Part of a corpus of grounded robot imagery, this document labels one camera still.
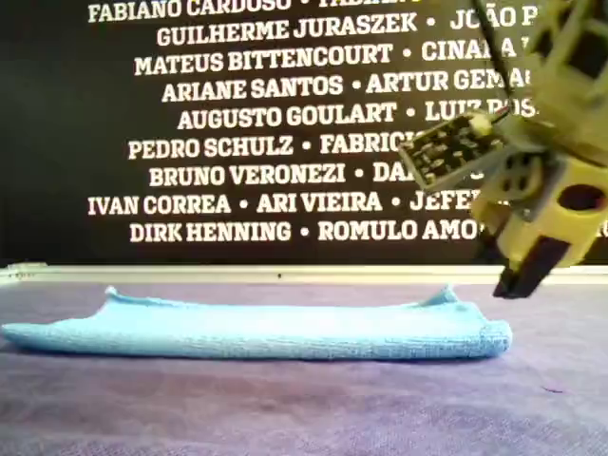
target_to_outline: towel fold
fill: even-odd
[[[30,350],[189,358],[477,358],[506,352],[509,325],[445,287],[422,303],[383,307],[232,306],[137,298],[110,287],[88,318],[2,326]]]

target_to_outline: black backdrop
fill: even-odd
[[[178,18],[122,22],[88,22],[88,4],[66,0],[20,0],[3,2],[2,95],[3,195],[2,240],[0,248],[8,261],[46,261],[48,263],[326,263],[326,264],[459,264],[468,263],[475,241],[474,232],[461,204],[451,203],[447,210],[414,211],[409,207],[416,200],[416,187],[411,181],[374,181],[377,163],[393,165],[394,152],[321,153],[320,135],[352,133],[416,132],[433,120],[429,119],[427,103],[437,109],[444,100],[483,101],[501,99],[497,88],[458,90],[454,88],[454,74],[463,69],[489,68],[487,61],[444,60],[426,61],[424,42],[442,40],[478,40],[477,29],[450,28],[456,10],[466,8],[464,1],[435,2],[432,0],[377,3],[354,6],[356,1],[323,8],[318,0],[303,4],[293,0],[286,10],[207,14],[190,17],[186,0],[181,1],[182,14]],[[200,2],[199,5],[226,3]],[[512,0],[500,2],[503,19],[515,12],[515,27],[499,28],[502,37],[510,38],[513,51],[522,52],[522,36],[530,27],[524,15],[534,2]],[[268,40],[193,46],[159,46],[157,30],[180,26],[242,23],[252,21],[290,20],[290,33],[297,29],[298,19],[320,17],[357,17],[377,15],[378,21],[389,13],[415,13],[413,23],[417,31],[350,36],[322,36],[287,40]],[[428,18],[435,20],[434,26]],[[385,25],[389,19],[384,16]],[[261,49],[305,47],[342,47],[347,45],[390,45],[389,62],[375,65],[342,65],[317,67],[276,67],[230,71],[229,52]],[[410,56],[403,49],[410,49]],[[187,74],[136,76],[136,57],[219,53],[224,70]],[[517,67],[517,60],[510,59]],[[366,93],[372,73],[446,71],[449,76],[447,91],[397,91]],[[302,76],[339,76],[343,89],[339,94],[255,99],[250,87],[247,98],[185,103],[163,103],[167,85],[177,83],[204,84],[210,81],[247,80],[259,78],[266,83],[272,78]],[[360,81],[360,88],[352,82]],[[397,103],[392,118],[381,123],[343,123],[297,125],[287,123],[290,106],[343,105],[350,112],[354,104],[365,107],[370,103]],[[281,125],[274,127],[238,127],[178,129],[182,111],[213,110],[278,106],[283,115]],[[416,114],[408,115],[408,108]],[[180,160],[129,160],[128,142],[143,140],[231,138],[239,136],[291,136],[293,154],[261,157],[205,157]],[[311,147],[306,150],[304,142]],[[344,181],[304,183],[295,185],[237,184],[228,172],[230,166],[272,165],[290,163],[344,163]],[[219,166],[226,173],[223,185],[214,186],[150,186],[150,168]],[[357,177],[356,170],[363,171]],[[381,212],[307,212],[302,194],[310,192],[377,192],[383,206]],[[293,193],[296,212],[257,213],[263,194]],[[146,197],[175,195],[226,195],[230,214],[152,215],[144,212]],[[137,214],[89,214],[90,197],[139,197]],[[393,199],[399,198],[394,205]],[[242,208],[241,200],[249,205]],[[344,227],[350,221],[394,220],[400,226],[404,220],[417,234],[410,238],[378,240],[322,240],[318,222],[330,226],[325,235],[345,237]],[[218,224],[230,222],[287,222],[290,240],[276,241],[217,241],[187,239],[187,223],[206,223],[206,229],[218,229]],[[181,241],[131,242],[132,223],[181,223]],[[308,230],[307,236],[302,229]],[[602,239],[589,256],[590,262],[601,262],[606,257],[606,243]]]

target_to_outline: white frame edge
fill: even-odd
[[[500,266],[47,266],[0,269],[0,284],[15,282],[239,282],[366,284],[495,284]],[[555,270],[543,283],[608,285],[608,266]]]

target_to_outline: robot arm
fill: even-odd
[[[581,262],[608,219],[607,5],[552,0],[543,9],[526,50],[540,116],[467,112],[400,147],[428,193],[485,173],[470,212],[484,227],[479,259],[504,265],[497,297],[529,297],[553,268]]]

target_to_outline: purple fabric surface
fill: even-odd
[[[93,314],[106,284],[0,288],[0,323]],[[378,305],[436,286],[121,285],[222,304]],[[0,455],[608,455],[606,287],[500,301],[514,344],[468,362],[253,362],[16,352],[0,342]]]

